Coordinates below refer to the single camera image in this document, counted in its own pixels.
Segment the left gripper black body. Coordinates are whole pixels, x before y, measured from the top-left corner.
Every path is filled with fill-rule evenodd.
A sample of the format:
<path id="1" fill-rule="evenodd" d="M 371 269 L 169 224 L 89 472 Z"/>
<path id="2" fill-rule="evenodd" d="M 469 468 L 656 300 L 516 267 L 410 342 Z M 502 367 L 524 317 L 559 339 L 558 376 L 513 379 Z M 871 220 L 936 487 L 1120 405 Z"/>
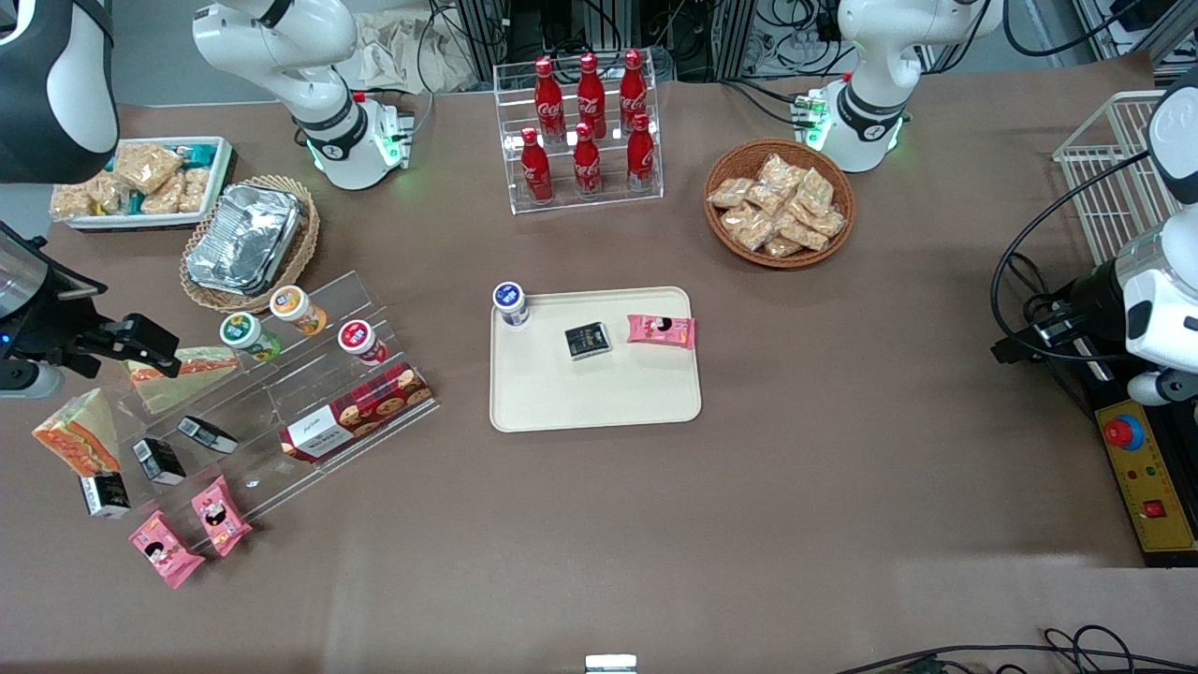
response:
<path id="1" fill-rule="evenodd" d="M 1061 347 L 1061 359 L 1067 362 L 1127 362 L 1125 338 L 1126 320 L 1124 290 L 1117 274 L 1117 261 L 1107 260 L 1083 277 L 1058 290 L 1058 300 L 1065 304 L 1067 320 L 1073 327 Z M 1075 350 L 1073 341 L 1090 340 L 1096 354 L 1087 357 Z"/>

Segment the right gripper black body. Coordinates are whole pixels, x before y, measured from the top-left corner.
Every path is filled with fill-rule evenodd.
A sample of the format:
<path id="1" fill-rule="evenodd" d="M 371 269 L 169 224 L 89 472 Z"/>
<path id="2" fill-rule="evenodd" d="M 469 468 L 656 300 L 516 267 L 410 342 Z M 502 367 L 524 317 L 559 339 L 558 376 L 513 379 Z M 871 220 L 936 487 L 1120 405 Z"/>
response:
<path id="1" fill-rule="evenodd" d="M 4 316 L 4 359 L 97 374 L 99 358 L 81 353 L 79 342 L 107 323 L 93 304 L 93 297 L 104 293 L 103 283 L 52 266 L 31 299 Z"/>

